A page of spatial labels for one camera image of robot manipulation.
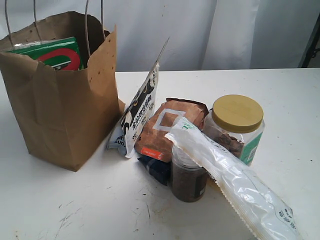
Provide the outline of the yellow lid plastic jar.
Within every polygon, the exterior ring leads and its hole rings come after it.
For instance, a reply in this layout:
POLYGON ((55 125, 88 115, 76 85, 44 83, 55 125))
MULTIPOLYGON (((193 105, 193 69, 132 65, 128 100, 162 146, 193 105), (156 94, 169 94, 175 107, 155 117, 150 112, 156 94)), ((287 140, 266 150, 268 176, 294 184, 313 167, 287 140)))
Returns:
POLYGON ((264 112, 255 100, 238 94, 219 97, 204 118, 203 133, 251 165, 265 129, 264 112))

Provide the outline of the dark stand in background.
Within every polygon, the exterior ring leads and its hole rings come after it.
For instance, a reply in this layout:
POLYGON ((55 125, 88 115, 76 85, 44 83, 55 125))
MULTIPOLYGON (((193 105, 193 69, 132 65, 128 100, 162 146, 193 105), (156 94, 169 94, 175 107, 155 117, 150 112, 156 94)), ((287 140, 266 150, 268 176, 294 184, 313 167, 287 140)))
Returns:
POLYGON ((309 40, 302 54, 300 68, 320 67, 320 16, 318 15, 309 40))

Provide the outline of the long white plastic package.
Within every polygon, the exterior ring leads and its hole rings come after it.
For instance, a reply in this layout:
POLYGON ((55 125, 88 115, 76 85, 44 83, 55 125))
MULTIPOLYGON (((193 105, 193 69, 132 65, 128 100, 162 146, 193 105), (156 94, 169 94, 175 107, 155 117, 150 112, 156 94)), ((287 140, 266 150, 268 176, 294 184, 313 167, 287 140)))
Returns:
POLYGON ((185 117, 165 137, 205 168, 258 240, 300 240, 292 209, 249 166, 185 117))

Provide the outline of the green seaweed snack package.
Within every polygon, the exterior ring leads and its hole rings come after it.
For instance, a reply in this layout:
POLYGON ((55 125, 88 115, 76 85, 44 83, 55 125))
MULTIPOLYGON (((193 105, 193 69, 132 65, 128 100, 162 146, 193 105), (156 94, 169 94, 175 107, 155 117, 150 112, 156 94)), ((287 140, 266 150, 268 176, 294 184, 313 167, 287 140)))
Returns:
POLYGON ((75 37, 17 43, 3 51, 29 56, 55 70, 77 71, 84 68, 75 37))

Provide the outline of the white black cat pouch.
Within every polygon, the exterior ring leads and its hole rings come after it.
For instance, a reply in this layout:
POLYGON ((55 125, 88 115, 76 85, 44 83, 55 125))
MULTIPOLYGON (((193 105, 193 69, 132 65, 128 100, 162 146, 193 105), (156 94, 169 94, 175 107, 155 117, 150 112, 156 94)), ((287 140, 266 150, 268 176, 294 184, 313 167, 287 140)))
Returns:
POLYGON ((168 40, 165 41, 145 81, 110 132, 105 146, 106 150, 117 149, 126 158, 131 158, 134 154, 135 144, 145 124, 154 113, 159 83, 159 61, 168 42, 168 40))

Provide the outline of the brown coffee pouch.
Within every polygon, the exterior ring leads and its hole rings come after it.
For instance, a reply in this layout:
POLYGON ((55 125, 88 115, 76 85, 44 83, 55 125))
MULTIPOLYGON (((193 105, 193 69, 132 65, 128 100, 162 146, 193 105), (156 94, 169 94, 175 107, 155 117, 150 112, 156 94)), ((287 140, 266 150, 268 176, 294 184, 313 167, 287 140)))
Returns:
POLYGON ((185 117, 199 129, 203 128, 209 113, 204 103, 178 98, 167 98, 147 121, 135 143, 137 153, 169 163, 172 159, 172 141, 165 135, 180 118, 185 117))

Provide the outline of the dark blue small packet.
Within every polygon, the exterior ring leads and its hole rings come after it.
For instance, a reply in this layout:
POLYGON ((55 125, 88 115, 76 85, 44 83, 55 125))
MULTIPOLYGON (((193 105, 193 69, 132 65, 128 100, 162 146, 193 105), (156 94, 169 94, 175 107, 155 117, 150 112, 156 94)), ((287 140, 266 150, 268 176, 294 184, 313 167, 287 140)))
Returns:
POLYGON ((146 171, 160 184, 167 186, 171 177, 171 164, 143 155, 138 161, 146 171))

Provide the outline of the brown paper bag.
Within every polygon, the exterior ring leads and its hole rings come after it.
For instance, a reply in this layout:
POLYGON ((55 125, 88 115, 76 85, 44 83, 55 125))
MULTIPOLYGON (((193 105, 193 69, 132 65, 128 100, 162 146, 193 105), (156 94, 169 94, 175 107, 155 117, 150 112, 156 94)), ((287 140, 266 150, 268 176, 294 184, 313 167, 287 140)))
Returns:
POLYGON ((0 71, 28 152, 78 171, 124 110, 115 78, 117 33, 87 13, 68 11, 35 21, 0 41, 0 71), (6 52, 14 44, 75 37, 81 70, 56 70, 6 52))

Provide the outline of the small dark spice jar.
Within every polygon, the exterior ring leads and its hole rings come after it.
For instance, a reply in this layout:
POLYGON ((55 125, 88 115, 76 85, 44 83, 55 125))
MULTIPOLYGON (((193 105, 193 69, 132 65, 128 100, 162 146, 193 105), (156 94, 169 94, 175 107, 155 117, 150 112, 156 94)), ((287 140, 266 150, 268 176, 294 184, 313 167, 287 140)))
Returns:
POLYGON ((171 191, 183 202, 198 201, 205 193, 208 173, 197 165, 183 150, 171 150, 171 191))

